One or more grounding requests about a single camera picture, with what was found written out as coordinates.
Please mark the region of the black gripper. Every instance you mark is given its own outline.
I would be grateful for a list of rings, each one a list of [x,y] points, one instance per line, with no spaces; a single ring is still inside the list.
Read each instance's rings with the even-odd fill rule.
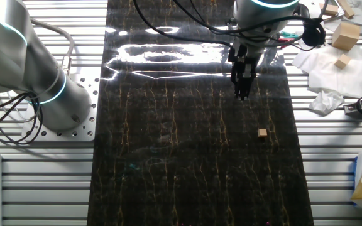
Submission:
[[[230,50],[228,60],[232,63],[235,74],[231,75],[234,84],[234,96],[244,100],[248,98],[251,86],[257,76],[256,68],[264,52],[264,48],[233,43],[234,50]],[[243,79],[243,96],[241,96],[241,82]]]

